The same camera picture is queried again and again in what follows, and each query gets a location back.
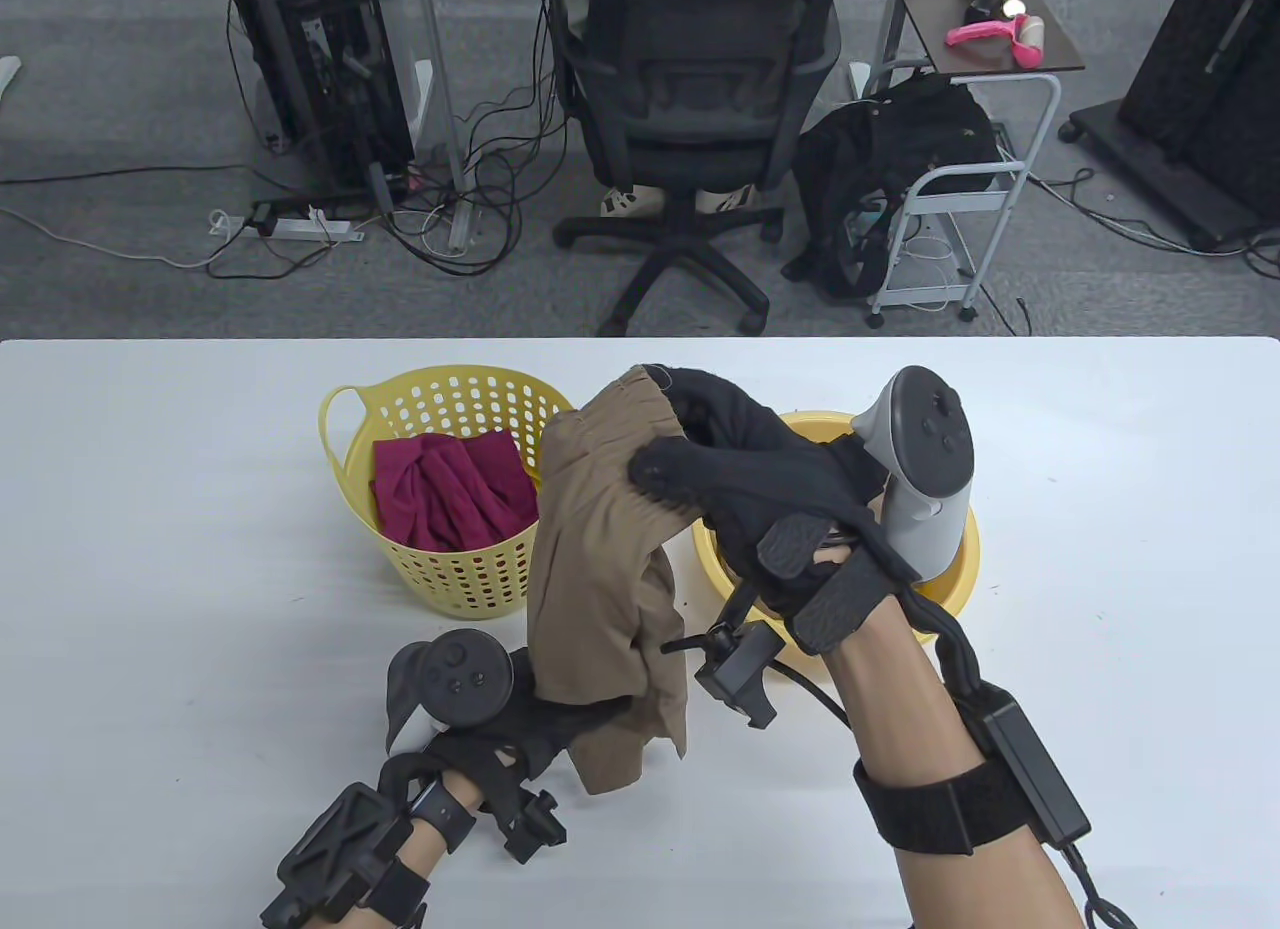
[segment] yellow laundry basket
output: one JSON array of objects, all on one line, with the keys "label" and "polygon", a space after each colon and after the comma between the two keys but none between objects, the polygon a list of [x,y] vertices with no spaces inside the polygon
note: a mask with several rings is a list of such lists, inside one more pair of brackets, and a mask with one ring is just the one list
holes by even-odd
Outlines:
[{"label": "yellow laundry basket", "polygon": [[[353,392],[365,421],[339,462],[329,444],[329,407]],[[529,557],[538,523],[517,536],[470,553],[428,553],[397,545],[380,531],[374,443],[422,433],[467,439],[489,430],[511,433],[525,471],[538,482],[538,448],[547,422],[571,408],[540,379],[495,366],[436,366],[371,386],[340,386],[320,404],[320,441],[347,505],[378,540],[408,587],[433,609],[461,619],[495,619],[516,612],[529,592]]]}]

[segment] maroon cloth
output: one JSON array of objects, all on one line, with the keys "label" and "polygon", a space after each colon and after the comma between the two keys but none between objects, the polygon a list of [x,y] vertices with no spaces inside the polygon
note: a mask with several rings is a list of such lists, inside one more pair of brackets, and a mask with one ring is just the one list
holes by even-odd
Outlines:
[{"label": "maroon cloth", "polygon": [[485,549],[538,520],[538,494],[509,433],[425,433],[374,443],[383,535],[429,553]]}]

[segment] pink object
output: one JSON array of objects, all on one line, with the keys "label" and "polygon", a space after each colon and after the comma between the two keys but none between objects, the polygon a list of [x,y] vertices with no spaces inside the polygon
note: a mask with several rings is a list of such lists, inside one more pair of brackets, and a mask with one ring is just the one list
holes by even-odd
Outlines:
[{"label": "pink object", "polygon": [[974,38],[1009,38],[1014,44],[1014,61],[1023,69],[1039,69],[1044,64],[1044,20],[1038,15],[1019,15],[1011,20],[987,20],[961,26],[947,32],[947,45],[959,46]]},{"label": "pink object", "polygon": [[497,545],[538,518],[538,494],[511,434],[439,433],[374,443],[383,535],[433,553]]}]

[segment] black glove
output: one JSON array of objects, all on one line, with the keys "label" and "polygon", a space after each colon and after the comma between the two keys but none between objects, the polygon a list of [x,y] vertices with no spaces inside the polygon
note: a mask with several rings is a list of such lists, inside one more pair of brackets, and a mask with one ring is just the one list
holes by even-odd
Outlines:
[{"label": "black glove", "polygon": [[[773,452],[708,449],[687,439],[658,439],[632,457],[628,473],[648,495],[701,511],[717,532],[724,562],[786,619],[838,568],[813,563],[827,528],[860,541],[891,576],[915,577],[867,508],[870,493],[878,495],[883,489],[877,471],[883,472],[861,440],[851,435],[827,445],[801,440],[791,449]],[[808,554],[781,575],[776,562],[762,562],[760,544],[776,525],[796,516],[817,517],[824,527]]]},{"label": "black glove", "polygon": [[808,443],[778,415],[727,379],[701,370],[645,366],[685,435],[713,449],[788,449]]},{"label": "black glove", "polygon": [[[481,809],[493,813],[498,827],[511,838],[526,806],[536,801],[521,783],[547,772],[552,760],[581,733],[609,723],[631,705],[630,697],[586,706],[544,703],[534,695],[529,650],[517,649],[511,663],[515,672],[511,699],[498,715],[480,726],[439,733],[421,752],[392,756],[383,765],[378,791],[407,804],[411,782],[456,769],[480,788],[485,797]],[[539,798],[549,800],[547,793]]]}]

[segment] black backpack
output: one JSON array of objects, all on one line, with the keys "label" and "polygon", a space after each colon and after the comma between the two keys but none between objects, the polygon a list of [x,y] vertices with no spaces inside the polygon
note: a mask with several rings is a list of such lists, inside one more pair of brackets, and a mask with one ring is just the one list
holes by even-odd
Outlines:
[{"label": "black backpack", "polygon": [[[943,75],[916,70],[906,82],[841,106],[796,146],[792,171],[809,244],[782,275],[810,282],[833,299],[876,294],[888,274],[890,225],[906,189],[937,166],[997,161],[991,119],[965,84]],[[982,192],[991,180],[943,177],[923,195]],[[873,219],[856,242],[846,228],[855,212]],[[856,280],[850,280],[855,270]]]}]

